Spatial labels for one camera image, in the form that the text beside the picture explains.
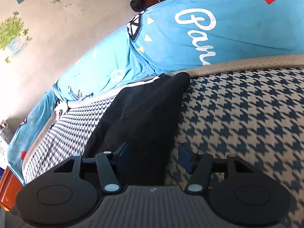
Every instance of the white star print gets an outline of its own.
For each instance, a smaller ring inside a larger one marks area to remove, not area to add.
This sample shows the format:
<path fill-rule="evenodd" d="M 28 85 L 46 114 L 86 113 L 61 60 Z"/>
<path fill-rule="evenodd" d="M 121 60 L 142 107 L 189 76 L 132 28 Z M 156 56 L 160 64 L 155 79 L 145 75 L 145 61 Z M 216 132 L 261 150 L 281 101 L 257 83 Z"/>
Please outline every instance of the white star print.
<path fill-rule="evenodd" d="M 96 51 L 96 48 L 94 48 L 94 53 L 92 56 L 95 58 L 95 60 L 96 60 L 96 55 L 97 55 L 97 51 Z"/>

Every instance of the yellow triangle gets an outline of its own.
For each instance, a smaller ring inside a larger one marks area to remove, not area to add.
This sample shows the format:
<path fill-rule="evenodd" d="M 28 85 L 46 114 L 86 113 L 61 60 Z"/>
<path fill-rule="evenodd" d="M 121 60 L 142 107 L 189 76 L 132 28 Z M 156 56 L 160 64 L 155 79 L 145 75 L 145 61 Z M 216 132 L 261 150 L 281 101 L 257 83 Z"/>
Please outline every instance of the yellow triangle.
<path fill-rule="evenodd" d="M 147 24 L 150 25 L 153 23 L 155 20 L 151 19 L 150 17 L 147 17 Z"/>
<path fill-rule="evenodd" d="M 139 48 L 137 48 L 140 52 L 142 52 L 142 53 L 145 53 L 144 51 L 143 51 L 143 47 L 141 46 L 141 47 L 139 47 Z"/>
<path fill-rule="evenodd" d="M 153 42 L 153 40 L 149 37 L 148 34 L 146 34 L 145 41 L 147 41 L 147 42 Z"/>

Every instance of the white wall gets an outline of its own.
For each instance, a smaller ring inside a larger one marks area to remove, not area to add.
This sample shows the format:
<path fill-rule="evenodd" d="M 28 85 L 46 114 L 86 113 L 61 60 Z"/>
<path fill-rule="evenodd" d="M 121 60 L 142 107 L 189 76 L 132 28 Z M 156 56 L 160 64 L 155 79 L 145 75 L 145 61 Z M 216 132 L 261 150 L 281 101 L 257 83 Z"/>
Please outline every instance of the white wall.
<path fill-rule="evenodd" d="M 130 0 L 50 1 L 0 0 L 0 21 L 19 11 L 33 38 L 10 64 L 0 50 L 0 120 L 13 131 L 66 69 L 136 14 Z"/>

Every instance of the white basket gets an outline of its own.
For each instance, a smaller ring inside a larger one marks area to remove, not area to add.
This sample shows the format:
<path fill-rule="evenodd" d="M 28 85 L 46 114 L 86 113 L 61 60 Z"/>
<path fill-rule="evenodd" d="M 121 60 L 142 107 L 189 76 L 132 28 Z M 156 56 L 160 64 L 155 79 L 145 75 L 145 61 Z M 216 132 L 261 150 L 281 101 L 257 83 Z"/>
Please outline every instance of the white basket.
<path fill-rule="evenodd" d="M 0 167 L 5 169 L 7 167 L 7 149 L 13 138 L 13 133 L 7 123 L 5 121 L 3 123 L 5 127 L 0 129 Z"/>

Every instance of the houndstooth cushion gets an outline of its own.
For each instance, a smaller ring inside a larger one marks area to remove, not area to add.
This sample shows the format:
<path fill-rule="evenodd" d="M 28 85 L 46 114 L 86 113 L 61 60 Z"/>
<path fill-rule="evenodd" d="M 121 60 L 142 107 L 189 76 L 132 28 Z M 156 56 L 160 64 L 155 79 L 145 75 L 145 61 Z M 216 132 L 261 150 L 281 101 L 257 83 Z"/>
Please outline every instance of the houndstooth cushion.
<path fill-rule="evenodd" d="M 50 128 L 35 152 L 26 174 L 27 183 L 73 154 L 82 154 L 104 112 L 115 97 L 70 109 Z"/>
<path fill-rule="evenodd" d="M 193 79 L 184 95 L 166 184 L 185 187 L 180 143 L 215 158 L 237 154 L 295 197 L 287 227 L 304 227 L 304 68 L 214 74 Z M 211 185 L 223 175 L 213 175 Z"/>

